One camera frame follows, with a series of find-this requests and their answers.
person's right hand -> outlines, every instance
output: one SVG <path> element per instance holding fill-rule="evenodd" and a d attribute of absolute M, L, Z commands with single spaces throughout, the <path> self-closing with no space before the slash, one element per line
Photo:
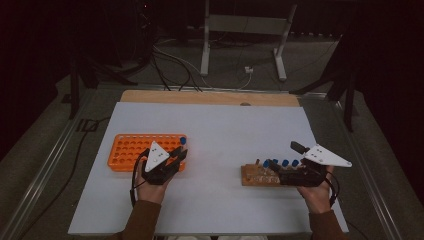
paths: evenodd
<path fill-rule="evenodd" d="M 141 184 L 137 187 L 138 200 L 162 204 L 162 201 L 165 197 L 166 188 L 168 187 L 169 182 L 172 180 L 172 177 L 168 179 L 168 181 L 166 181 L 163 185 L 150 184 L 146 182 L 146 180 L 141 176 L 142 166 L 143 164 L 138 164 L 137 169 L 136 185 Z"/>
<path fill-rule="evenodd" d="M 327 166 L 327 171 L 332 173 L 334 166 Z M 331 181 L 331 174 L 327 173 L 327 179 Z M 297 191 L 303 196 L 308 206 L 309 212 L 320 214 L 329 212 L 330 206 L 330 186 L 323 181 L 318 187 L 297 187 Z"/>

forearm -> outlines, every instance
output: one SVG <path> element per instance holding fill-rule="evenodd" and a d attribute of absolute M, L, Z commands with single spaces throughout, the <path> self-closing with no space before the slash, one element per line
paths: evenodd
<path fill-rule="evenodd" d="M 148 201 L 137 201 L 127 225 L 122 232 L 116 233 L 109 240 L 151 240 L 155 233 L 161 205 Z"/>
<path fill-rule="evenodd" d="M 309 223 L 313 234 L 313 240 L 347 239 L 340 228 L 333 210 L 321 214 L 310 213 Z"/>

metal stand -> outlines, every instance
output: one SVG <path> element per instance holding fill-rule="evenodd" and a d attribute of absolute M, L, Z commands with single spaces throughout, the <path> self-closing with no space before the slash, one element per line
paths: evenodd
<path fill-rule="evenodd" d="M 280 18 L 263 18 L 263 17 L 248 17 L 248 16 L 230 16 L 230 15 L 215 15 L 209 13 L 209 0 L 206 0 L 205 7 L 205 33 L 203 42 L 202 64 L 200 67 L 200 75 L 207 76 L 209 70 L 209 32 L 210 31 L 225 31 L 225 32 L 242 32 L 242 33 L 257 33 L 281 35 L 281 41 L 278 48 L 273 50 L 275 65 L 277 67 L 278 78 L 281 81 L 287 79 L 286 71 L 282 60 L 284 45 L 289 35 L 291 23 L 296 11 L 296 4 L 290 8 L 290 13 L 287 19 Z"/>

dark background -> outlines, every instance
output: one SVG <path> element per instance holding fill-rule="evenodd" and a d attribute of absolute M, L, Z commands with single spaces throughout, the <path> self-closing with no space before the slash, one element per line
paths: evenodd
<path fill-rule="evenodd" d="M 141 2 L 147 8 L 138 8 L 139 12 L 181 41 L 190 37 L 187 26 L 203 25 L 203 1 Z M 245 0 L 241 5 L 217 0 L 211 11 L 278 16 L 287 9 L 281 6 L 269 12 L 261 8 L 272 2 L 260 1 L 258 5 L 257 1 Z M 356 89 L 364 94 L 422 202 L 423 11 L 419 1 L 302 1 L 291 29 L 295 36 L 343 35 L 324 74 L 360 59 Z M 69 74 L 71 53 L 84 52 L 101 63 L 117 66 L 122 60 L 146 53 L 143 49 L 148 46 L 143 44 L 148 42 L 134 31 L 136 12 L 130 0 L 2 1 L 1 158 L 56 97 L 55 83 Z M 129 46 L 135 39 L 141 46 L 134 53 Z"/>

white tabletop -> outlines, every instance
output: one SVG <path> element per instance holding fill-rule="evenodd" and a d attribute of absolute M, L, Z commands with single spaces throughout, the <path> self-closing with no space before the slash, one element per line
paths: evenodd
<path fill-rule="evenodd" d="M 131 173 L 107 166 L 114 137 L 122 133 L 187 135 L 186 168 L 168 187 L 156 234 L 310 232 L 308 210 L 295 188 L 245 187 L 240 173 L 256 159 L 300 159 L 291 141 L 316 144 L 302 107 L 117 103 L 69 234 L 103 235 L 125 227 Z M 338 202 L 333 209 L 348 231 Z"/>

